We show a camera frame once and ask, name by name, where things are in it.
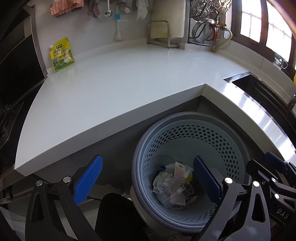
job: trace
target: yellow hose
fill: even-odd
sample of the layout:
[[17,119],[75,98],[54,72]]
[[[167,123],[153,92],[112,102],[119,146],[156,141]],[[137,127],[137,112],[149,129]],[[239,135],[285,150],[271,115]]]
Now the yellow hose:
[[214,52],[217,52],[217,50],[219,49],[219,48],[221,48],[224,44],[226,44],[228,41],[230,41],[231,39],[232,39],[232,32],[230,31],[230,29],[228,29],[228,28],[225,28],[225,30],[227,31],[227,32],[229,32],[229,34],[230,34],[230,36],[229,36],[229,38],[227,38],[225,41],[223,41],[222,43],[220,43],[219,45],[217,45],[216,46],[216,48],[214,49]]

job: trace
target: window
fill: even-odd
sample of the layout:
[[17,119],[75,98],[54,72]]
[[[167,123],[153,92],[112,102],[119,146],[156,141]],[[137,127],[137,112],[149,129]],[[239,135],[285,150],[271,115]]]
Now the window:
[[288,62],[286,70],[291,79],[295,75],[295,38],[280,15],[266,0],[233,0],[233,40],[273,61],[277,52]]

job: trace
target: yellow pouch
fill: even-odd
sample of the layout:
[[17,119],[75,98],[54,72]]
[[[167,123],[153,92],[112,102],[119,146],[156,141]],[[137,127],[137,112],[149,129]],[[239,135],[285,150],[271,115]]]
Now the yellow pouch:
[[50,58],[55,72],[74,63],[68,38],[63,38],[53,45],[50,51]]

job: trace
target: metal spoon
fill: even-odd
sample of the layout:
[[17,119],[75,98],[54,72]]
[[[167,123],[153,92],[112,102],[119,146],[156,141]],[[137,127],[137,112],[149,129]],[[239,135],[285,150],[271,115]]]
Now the metal spoon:
[[111,10],[110,10],[110,2],[109,2],[109,0],[108,0],[108,11],[105,12],[105,17],[106,17],[106,18],[110,18],[111,16],[112,16],[112,12],[111,12]]

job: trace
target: cutting board stand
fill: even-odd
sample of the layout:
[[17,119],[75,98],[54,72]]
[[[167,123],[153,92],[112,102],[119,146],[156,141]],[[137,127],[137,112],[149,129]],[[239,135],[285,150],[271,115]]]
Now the cutting board stand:
[[[151,38],[151,24],[152,23],[159,23],[163,22],[167,24],[168,27],[168,34],[166,38],[157,38],[157,39],[152,39]],[[166,48],[179,48],[180,46],[180,39],[179,38],[171,38],[170,37],[170,23],[166,20],[156,20],[156,21],[149,21],[147,24],[147,43],[148,44],[153,44],[161,47],[166,47]]]

